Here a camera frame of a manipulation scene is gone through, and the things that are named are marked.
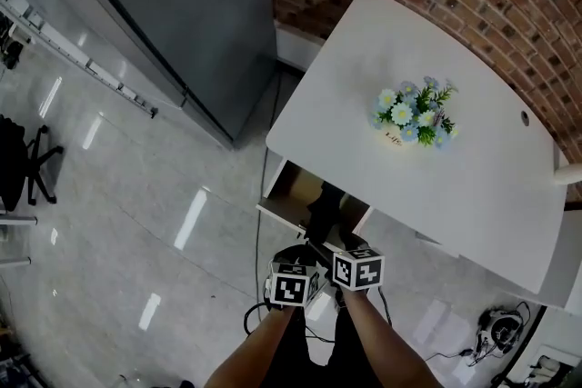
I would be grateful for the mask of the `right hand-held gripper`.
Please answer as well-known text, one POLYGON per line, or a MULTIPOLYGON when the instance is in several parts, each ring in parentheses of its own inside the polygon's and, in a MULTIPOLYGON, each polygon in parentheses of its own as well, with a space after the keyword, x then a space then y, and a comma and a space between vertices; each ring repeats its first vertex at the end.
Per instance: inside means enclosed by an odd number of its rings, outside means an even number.
POLYGON ((350 291, 365 291, 384 282, 386 258, 366 240, 349 235, 345 248, 333 254, 332 281, 350 291))

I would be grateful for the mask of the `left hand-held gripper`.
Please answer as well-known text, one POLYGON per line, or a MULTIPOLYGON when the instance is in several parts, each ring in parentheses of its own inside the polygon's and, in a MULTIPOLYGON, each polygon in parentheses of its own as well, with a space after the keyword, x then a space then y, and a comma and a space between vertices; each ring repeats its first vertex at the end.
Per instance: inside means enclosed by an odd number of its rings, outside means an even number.
POLYGON ((326 286, 320 259, 311 244, 296 244, 276 253, 265 281, 270 305, 308 309, 326 286))

